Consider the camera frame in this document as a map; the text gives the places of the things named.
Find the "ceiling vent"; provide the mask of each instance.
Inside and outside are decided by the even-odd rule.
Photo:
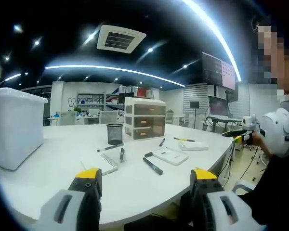
[[[97,49],[130,54],[145,37],[145,33],[136,30],[103,25],[98,36]]]

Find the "spiral notebook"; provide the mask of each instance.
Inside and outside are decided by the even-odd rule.
[[[84,170],[100,168],[103,176],[118,170],[118,164],[103,153],[83,154],[80,162]]]

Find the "ceiling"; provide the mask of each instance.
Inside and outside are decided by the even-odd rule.
[[[254,36],[249,23],[254,10],[249,4],[233,0],[197,2],[220,29],[242,80],[248,81],[250,41]],[[22,5],[17,2],[0,9],[5,16],[0,17],[0,82],[21,73],[21,76],[1,83],[0,87],[23,89],[51,85],[60,77],[63,81],[116,82],[136,86],[142,82],[142,86],[162,86],[163,90],[170,90],[180,86],[120,70],[45,70],[45,67],[66,64],[108,66],[188,85],[202,82],[202,52],[230,63],[216,36],[182,0],[79,0],[74,4],[37,3],[31,8],[27,7],[27,3]],[[14,25],[20,25],[23,32],[16,33]],[[145,33],[146,37],[132,53],[99,50],[98,28],[101,25],[136,30]],[[94,31],[98,33],[84,44]],[[34,46],[36,40],[39,40],[38,46]]]

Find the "computer monitor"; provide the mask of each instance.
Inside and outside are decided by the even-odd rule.
[[[129,93],[120,93],[119,94],[119,104],[124,104],[125,103],[125,97],[135,97],[134,92],[129,92]]]
[[[232,90],[236,89],[236,73],[231,64],[203,52],[202,69],[204,82]]]
[[[212,116],[229,116],[227,101],[218,97],[209,96],[210,114]]]
[[[227,96],[227,102],[228,103],[238,101],[238,94],[239,94],[238,83],[236,83],[236,89],[235,90],[227,89],[225,93]]]

